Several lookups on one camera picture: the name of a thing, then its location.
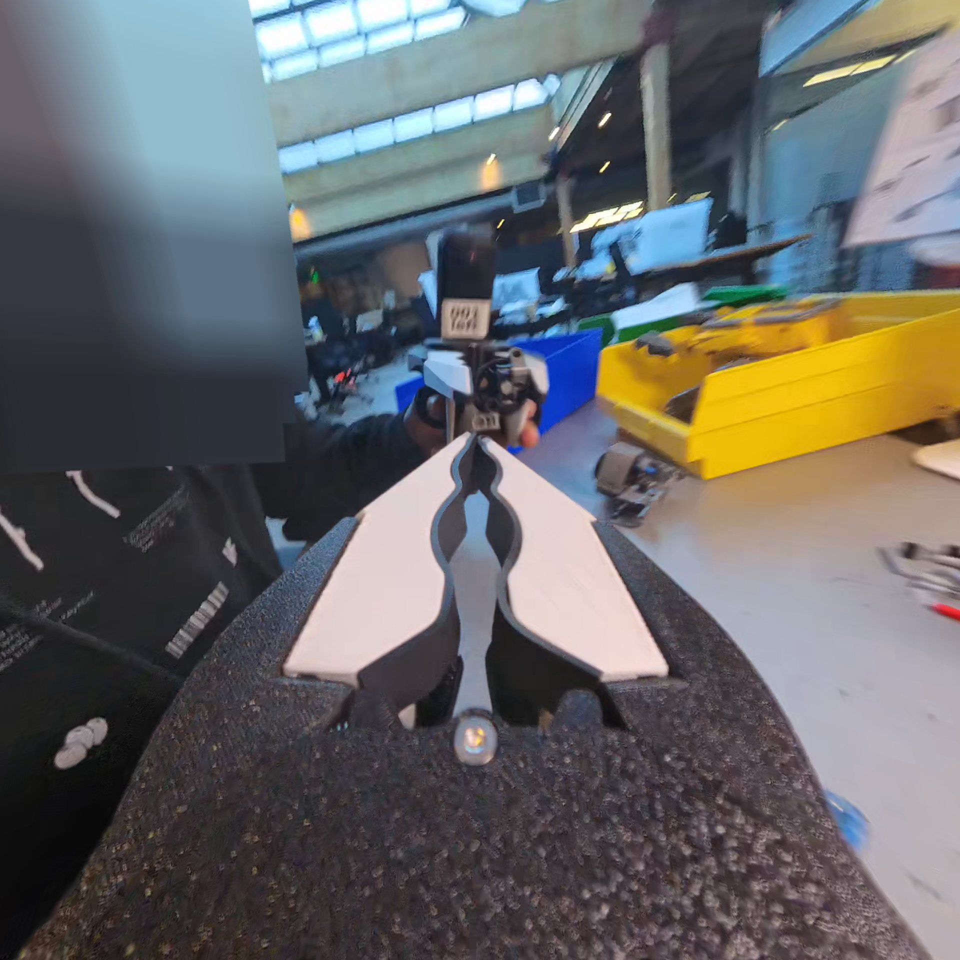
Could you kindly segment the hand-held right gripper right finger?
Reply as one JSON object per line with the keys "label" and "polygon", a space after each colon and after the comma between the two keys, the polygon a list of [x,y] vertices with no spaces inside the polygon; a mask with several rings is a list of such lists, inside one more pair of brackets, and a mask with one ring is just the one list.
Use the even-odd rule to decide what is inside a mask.
{"label": "hand-held right gripper right finger", "polygon": [[510,623],[601,683],[665,678],[668,664],[594,517],[489,439],[486,537]]}

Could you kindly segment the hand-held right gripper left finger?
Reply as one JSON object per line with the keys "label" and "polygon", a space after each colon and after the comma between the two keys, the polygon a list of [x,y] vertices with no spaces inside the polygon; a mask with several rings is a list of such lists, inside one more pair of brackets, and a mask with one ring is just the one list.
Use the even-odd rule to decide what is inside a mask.
{"label": "hand-held right gripper left finger", "polygon": [[375,499],[355,521],[283,663],[287,678],[353,689],[435,689],[455,666],[460,617],[452,558],[467,534],[454,440]]}

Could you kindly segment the black toy wheel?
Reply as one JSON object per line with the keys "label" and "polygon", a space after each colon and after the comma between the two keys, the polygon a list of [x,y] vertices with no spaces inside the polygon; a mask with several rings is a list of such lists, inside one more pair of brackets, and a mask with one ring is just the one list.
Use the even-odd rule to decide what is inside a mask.
{"label": "black toy wheel", "polygon": [[474,394],[463,402],[459,422],[463,431],[493,438],[509,449],[508,439],[516,436],[518,414],[528,401],[539,405],[536,420],[540,424],[546,398],[528,393],[522,351],[519,346],[495,342],[478,342],[468,348]]}

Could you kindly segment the grey desk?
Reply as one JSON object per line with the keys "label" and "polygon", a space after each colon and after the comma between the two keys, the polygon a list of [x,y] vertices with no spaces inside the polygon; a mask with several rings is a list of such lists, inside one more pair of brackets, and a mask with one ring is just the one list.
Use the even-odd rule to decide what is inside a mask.
{"label": "grey desk", "polygon": [[712,481],[626,536],[734,639],[822,786],[869,822],[876,884],[934,958],[958,958],[958,623],[883,546],[958,544],[958,483],[882,436]]}

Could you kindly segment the blue storage bin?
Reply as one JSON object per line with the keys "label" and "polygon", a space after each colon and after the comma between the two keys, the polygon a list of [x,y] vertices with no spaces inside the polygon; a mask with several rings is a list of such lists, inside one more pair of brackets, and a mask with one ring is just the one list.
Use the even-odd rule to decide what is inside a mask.
{"label": "blue storage bin", "polygon": [[[598,332],[588,331],[513,342],[494,341],[520,347],[523,351],[539,354],[546,359],[549,392],[542,406],[538,425],[539,435],[594,399],[601,348]],[[414,407],[416,413],[426,422],[443,428],[445,440],[441,448],[464,434],[485,437],[497,442],[491,437],[464,431],[459,425],[464,401],[447,399],[426,388],[424,368],[409,368],[409,370],[416,375],[416,378],[409,379],[398,388],[397,396],[401,400],[399,411],[404,413],[408,408]],[[508,448],[499,441],[498,443],[508,450],[520,450],[520,448]]]}

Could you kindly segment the grey black brick model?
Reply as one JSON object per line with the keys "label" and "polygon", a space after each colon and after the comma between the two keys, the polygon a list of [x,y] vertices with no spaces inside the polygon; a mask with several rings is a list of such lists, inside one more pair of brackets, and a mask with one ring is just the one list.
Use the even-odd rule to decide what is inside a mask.
{"label": "grey black brick model", "polygon": [[674,463],[627,441],[612,444],[594,468],[607,519],[630,529],[640,527],[654,505],[685,476]]}

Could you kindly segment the yellow toy tracked vehicle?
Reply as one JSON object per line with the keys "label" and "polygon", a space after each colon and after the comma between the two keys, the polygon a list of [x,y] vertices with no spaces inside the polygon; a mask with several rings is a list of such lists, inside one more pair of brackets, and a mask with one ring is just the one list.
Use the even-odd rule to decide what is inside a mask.
{"label": "yellow toy tracked vehicle", "polygon": [[632,345],[637,402],[689,425],[708,376],[829,344],[841,306],[839,296],[754,304],[644,333]]}

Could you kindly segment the green storage bin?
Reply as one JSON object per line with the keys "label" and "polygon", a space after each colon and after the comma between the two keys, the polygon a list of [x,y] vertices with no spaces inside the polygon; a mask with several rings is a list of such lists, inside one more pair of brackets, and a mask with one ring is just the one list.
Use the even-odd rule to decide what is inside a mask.
{"label": "green storage bin", "polygon": [[647,333],[664,333],[699,326],[718,313],[738,307],[782,301],[788,290],[776,284],[713,286],[678,283],[632,305],[577,321],[577,333],[599,330],[603,348],[636,340]]}

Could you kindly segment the yellow storage bin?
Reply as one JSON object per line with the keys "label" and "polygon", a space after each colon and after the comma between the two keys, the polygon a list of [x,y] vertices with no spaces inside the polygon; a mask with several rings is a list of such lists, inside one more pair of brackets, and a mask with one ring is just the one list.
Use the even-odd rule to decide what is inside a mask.
{"label": "yellow storage bin", "polygon": [[690,424],[638,402],[636,340],[601,351],[598,401],[623,433],[704,480],[958,415],[957,289],[790,301],[824,297],[842,300],[830,343],[709,375]]}

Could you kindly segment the person in black hoodie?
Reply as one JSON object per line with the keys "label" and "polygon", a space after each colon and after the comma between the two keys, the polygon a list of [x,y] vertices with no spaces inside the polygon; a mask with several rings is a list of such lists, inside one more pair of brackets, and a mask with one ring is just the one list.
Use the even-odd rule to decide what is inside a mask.
{"label": "person in black hoodie", "polygon": [[4,474],[2,958],[74,882],[153,730],[281,572],[246,466]]}

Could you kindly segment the pile of small brick pieces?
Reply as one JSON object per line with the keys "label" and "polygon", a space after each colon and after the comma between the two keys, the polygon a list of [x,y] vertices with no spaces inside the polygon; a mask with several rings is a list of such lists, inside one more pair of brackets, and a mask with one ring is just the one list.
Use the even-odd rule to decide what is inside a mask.
{"label": "pile of small brick pieces", "polygon": [[918,604],[932,613],[959,621],[959,546],[927,546],[904,541],[881,547],[882,564],[906,582]]}

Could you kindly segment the clear blue round stud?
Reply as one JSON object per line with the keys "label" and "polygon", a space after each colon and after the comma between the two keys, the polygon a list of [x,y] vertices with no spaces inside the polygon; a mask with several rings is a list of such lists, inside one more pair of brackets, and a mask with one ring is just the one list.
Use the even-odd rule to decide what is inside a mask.
{"label": "clear blue round stud", "polygon": [[866,853],[871,838],[871,824],[866,815],[858,806],[834,791],[824,790],[822,796],[847,846],[858,856]]}

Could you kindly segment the white instruction booklet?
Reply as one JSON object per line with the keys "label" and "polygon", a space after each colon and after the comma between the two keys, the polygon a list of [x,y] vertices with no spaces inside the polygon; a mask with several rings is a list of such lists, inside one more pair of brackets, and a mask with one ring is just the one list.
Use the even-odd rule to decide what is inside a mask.
{"label": "white instruction booklet", "polygon": [[870,173],[850,215],[848,249],[959,229],[959,31],[909,58]]}

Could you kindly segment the white rounded base plate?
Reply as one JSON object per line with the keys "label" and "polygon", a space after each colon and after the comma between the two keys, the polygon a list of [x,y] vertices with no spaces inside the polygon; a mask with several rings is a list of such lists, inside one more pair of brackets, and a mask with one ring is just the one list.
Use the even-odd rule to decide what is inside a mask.
{"label": "white rounded base plate", "polygon": [[919,446],[911,455],[911,460],[922,470],[958,482],[959,454],[960,440],[955,438]]}

